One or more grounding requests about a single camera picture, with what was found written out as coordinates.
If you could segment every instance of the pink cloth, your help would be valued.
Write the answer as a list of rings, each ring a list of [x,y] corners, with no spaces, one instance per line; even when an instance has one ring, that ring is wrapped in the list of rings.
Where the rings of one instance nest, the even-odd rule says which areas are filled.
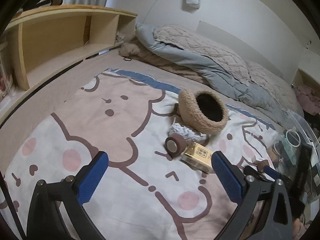
[[[300,85],[295,88],[295,92],[304,111],[312,115],[320,113],[320,97],[315,95],[315,91],[312,88]]]

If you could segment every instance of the tape roll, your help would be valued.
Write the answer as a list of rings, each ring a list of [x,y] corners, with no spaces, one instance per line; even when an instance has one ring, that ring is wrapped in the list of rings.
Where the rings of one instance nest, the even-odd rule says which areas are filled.
[[[174,158],[185,150],[187,142],[181,135],[173,134],[165,140],[164,147],[167,153]]]

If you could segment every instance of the fuzzy hat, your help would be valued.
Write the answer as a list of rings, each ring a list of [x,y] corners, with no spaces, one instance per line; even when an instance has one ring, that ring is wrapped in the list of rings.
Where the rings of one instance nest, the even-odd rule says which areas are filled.
[[[208,90],[195,94],[188,89],[180,90],[179,112],[186,125],[205,134],[219,133],[229,119],[226,105]]]

